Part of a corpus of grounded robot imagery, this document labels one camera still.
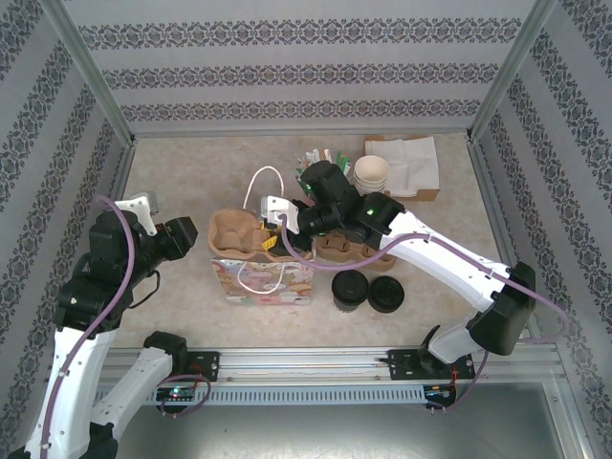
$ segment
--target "patterned wallpaper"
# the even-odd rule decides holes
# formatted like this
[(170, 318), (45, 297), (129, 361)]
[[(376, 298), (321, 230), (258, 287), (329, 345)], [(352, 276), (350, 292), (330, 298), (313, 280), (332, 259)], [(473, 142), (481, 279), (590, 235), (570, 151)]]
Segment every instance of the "patterned wallpaper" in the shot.
[(570, 318), (559, 351), (596, 457), (612, 457), (610, 12), (558, 2), (480, 140), (517, 257)]
[(40, 5), (0, 7), (0, 457), (29, 434), (55, 296), (108, 195), (123, 145)]
[(66, 6), (138, 135), (467, 128), (533, 3)]

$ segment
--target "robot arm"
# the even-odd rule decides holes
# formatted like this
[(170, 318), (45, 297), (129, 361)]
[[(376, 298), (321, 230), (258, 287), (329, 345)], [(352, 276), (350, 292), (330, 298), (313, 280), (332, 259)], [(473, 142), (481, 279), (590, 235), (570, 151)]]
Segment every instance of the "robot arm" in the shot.
[[(287, 222), (292, 246), (307, 250), (313, 236), (332, 230), (377, 251), (396, 244), (388, 253), (445, 282), (475, 310), (449, 327), (437, 326), (429, 332), (420, 351), (423, 368), (435, 372), (483, 348), (499, 355), (512, 353), (535, 302), (492, 275), (498, 274), (533, 290), (536, 276), (529, 266), (518, 263), (509, 268), (468, 251), (429, 228), (384, 194), (360, 196), (334, 164), (325, 161), (312, 164), (300, 180), (311, 190), (314, 206), (273, 197), (264, 198), (262, 203), (262, 215), (269, 222), (279, 224), (282, 219)], [(397, 243), (410, 233), (429, 237)], [(478, 262), (481, 269), (433, 243), (432, 238)]]
[(78, 349), (66, 374), (60, 375), (67, 355), (117, 292), (127, 266), (125, 234), (117, 216), (105, 211), (89, 230), (90, 252), (77, 262), (73, 277), (58, 292), (55, 352), (47, 393), (29, 441), (10, 458), (40, 457), (45, 411), (58, 378), (63, 378), (63, 384), (55, 398), (47, 457), (113, 458), (125, 427), (146, 397), (172, 372), (186, 370), (186, 340), (155, 332), (145, 341), (130, 371), (92, 407), (102, 364), (122, 314), (134, 299), (132, 290), (164, 261), (183, 258), (198, 234), (189, 217), (152, 227), (148, 195), (119, 202), (119, 207), (138, 210), (123, 211), (132, 230), (136, 255), (128, 288), (111, 314)]

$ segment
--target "purple cable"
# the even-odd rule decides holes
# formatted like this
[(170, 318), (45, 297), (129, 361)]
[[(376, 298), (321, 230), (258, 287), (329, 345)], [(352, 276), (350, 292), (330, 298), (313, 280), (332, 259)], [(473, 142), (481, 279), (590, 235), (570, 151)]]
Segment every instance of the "purple cable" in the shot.
[(476, 381), (478, 381), (478, 378), (480, 378), (480, 374), (482, 373), (482, 370), (485, 368), (485, 363), (487, 363), (488, 358), (489, 358), (489, 351), (485, 351), (485, 354), (482, 356), (482, 362), (480, 363), (480, 366), (478, 367), (478, 370), (476, 371), (474, 378), (471, 380), (470, 385), (466, 387), (466, 390), (464, 391), (463, 394), (461, 394), (461, 397), (459, 398), (459, 400), (457, 400), (454, 404), (452, 404), (451, 406), (447, 408), (447, 411), (452, 411), (453, 409), (457, 407), (457, 405), (462, 404), (463, 401), (468, 397), (468, 394), (470, 394), (471, 390), (476, 385)]
[(197, 404), (195, 404), (193, 406), (190, 406), (188, 408), (185, 408), (180, 413), (168, 413), (168, 412), (164, 411), (165, 403), (168, 402), (168, 401), (171, 401), (172, 399), (163, 399), (162, 400), (162, 405), (160, 406), (160, 411), (162, 412), (162, 414), (164, 416), (171, 416), (172, 418), (180, 418), (181, 416), (185, 416), (186, 414), (192, 413), (196, 409), (202, 407), (202, 405), (208, 400), (208, 397), (210, 397), (210, 391), (212, 390), (212, 386), (210, 385), (210, 381), (208, 380), (208, 378), (203, 376), (203, 375), (178, 375), (178, 376), (170, 376), (169, 378), (166, 378), (165, 380), (160, 382), (159, 385), (166, 384), (166, 383), (172, 383), (174, 381), (184, 381), (184, 380), (191, 380), (191, 381), (196, 380), (196, 381), (200, 381), (202, 383), (206, 383), (207, 386), (208, 386), (207, 394), (202, 398), (202, 400), (199, 403), (197, 403)]
[(561, 320), (561, 330), (559, 332), (557, 332), (554, 335), (551, 335), (549, 337), (520, 339), (519, 342), (530, 343), (530, 344), (541, 344), (541, 343), (545, 343), (545, 342), (554, 342), (557, 338), (565, 335), (567, 333), (567, 331), (569, 330), (569, 328), (570, 328), (570, 321), (567, 318), (567, 316), (565, 315), (565, 313), (561, 310), (561, 308), (559, 308), (550, 299), (545, 298), (544, 296), (542, 296), (540, 294), (537, 294), (536, 292), (532, 292), (531, 290), (523, 287), (520, 284), (517, 284), (516, 282), (514, 282), (514, 281), (512, 281), (510, 279), (507, 279), (506, 277), (504, 277), (502, 275), (499, 275), (498, 273), (491, 273), (491, 270), (489, 270), (486, 266), (482, 265), (481, 263), (478, 263), (476, 260), (474, 260), (471, 257), (465, 255), (461, 251), (455, 249), (451, 244), (443, 241), (442, 239), (439, 239), (439, 238), (437, 238), (435, 236), (431, 236), (431, 234), (424, 234), (424, 233), (420, 233), (420, 232), (414, 232), (414, 233), (410, 233), (410, 234), (405, 234), (403, 236), (398, 237), (397, 239), (394, 239), (392, 242), (387, 244), (384, 247), (384, 249), (381, 249), (380, 251), (375, 253), (370, 258), (367, 258), (367, 259), (365, 259), (363, 261), (360, 261), (359, 263), (348, 263), (346, 265), (341, 265), (341, 266), (329, 266), (329, 265), (321, 265), (321, 264), (315, 263), (313, 261), (307, 260), (306, 258), (301, 256), (299, 253), (297, 253), (297, 251), (292, 247), (291, 243), (289, 242), (289, 237), (287, 235), (287, 215), (285, 215), (285, 214), (280, 215), (280, 221), (282, 223), (282, 229), (281, 229), (280, 235), (282, 237), (283, 244), (285, 245), (285, 248), (292, 255), (292, 257), (295, 258), (300, 263), (302, 263), (302, 264), (304, 264), (306, 266), (310, 266), (311, 268), (315, 268), (315, 269), (323, 270), (323, 271), (330, 271), (330, 272), (348, 271), (348, 270), (356, 270), (358, 268), (362, 268), (362, 267), (364, 267), (364, 266), (366, 266), (366, 265), (368, 265), (368, 264), (378, 260), (383, 255), (385, 255), (388, 251), (393, 249), (395, 246), (397, 246), (399, 244), (402, 244), (404, 241), (408, 241), (410, 239), (426, 239), (427, 241), (435, 242), (436, 244), (438, 244), (442, 248), (446, 249), (450, 253), (452, 253), (452, 254), (458, 256), (459, 258), (461, 258), (463, 261), (471, 264), (478, 271), (481, 271), (481, 272), (485, 273), (486, 275), (491, 275), (493, 279), (498, 280), (500, 282), (503, 282), (504, 284), (506, 284), (506, 285), (516, 289), (516, 290), (519, 290), (521, 293), (523, 293), (523, 294), (525, 294), (527, 296), (530, 296), (531, 298), (533, 298), (533, 299), (535, 299), (537, 301), (540, 301), (540, 302), (544, 303), (546, 306), (548, 306), (553, 311), (555, 311), (555, 313), (557, 313), (557, 315), (559, 316), (559, 318)]
[[(125, 233), (125, 240), (127, 241), (127, 268), (125, 269), (125, 275), (123, 276), (123, 280), (121, 281), (121, 284), (119, 285), (119, 288), (117, 292), (115, 293), (115, 296), (113, 296), (113, 299), (111, 299), (110, 303), (108, 303), (108, 305), (104, 308), (104, 310), (100, 313), (100, 315), (96, 317), (96, 319), (92, 322), (92, 324), (89, 327), (87, 327), (87, 330), (83, 332), (81, 337), (75, 343), (75, 346), (68, 353), (68, 356), (66, 356), (66, 361), (64, 361), (64, 364), (59, 368), (59, 375), (67, 374), (70, 364), (73, 362), (73, 360), (77, 356), (77, 352), (80, 349), (80, 347), (83, 345), (85, 340), (87, 340), (89, 336), (92, 333), (94, 333), (94, 331), (98, 328), (98, 326), (102, 323), (102, 321), (111, 313), (113, 308), (117, 306), (117, 303), (119, 303), (119, 300), (123, 296), (123, 293), (125, 293), (125, 289), (127, 289), (127, 285), (129, 284), (130, 278), (132, 277), (132, 271), (134, 270), (134, 259), (136, 256), (134, 252), (134, 239), (132, 238), (132, 230), (130, 229), (129, 224), (127, 223), (127, 220), (125, 219), (125, 216), (123, 216), (123, 213), (121, 213), (121, 211), (115, 205), (115, 203), (111, 201), (110, 199), (108, 199), (106, 196), (96, 196), (95, 201), (99, 204), (106, 205), (113, 212), (115, 212), (115, 214), (117, 215), (117, 218), (119, 219), (121, 223), (121, 227), (123, 228), (123, 232)], [(42, 438), (40, 442), (40, 458), (41, 459), (47, 459), (47, 451), (49, 447), (49, 437), (51, 436), (51, 420), (52, 420), (53, 413), (54, 413), (54, 407), (55, 407), (55, 401), (57, 399), (57, 394), (59, 393), (59, 388), (61, 387), (61, 384), (63, 381), (64, 381), (64, 378), (60, 376), (58, 376), (55, 379), (53, 388), (51, 389), (51, 394), (49, 396), (49, 401), (47, 403), (47, 408), (45, 409), (45, 419), (42, 425)]]

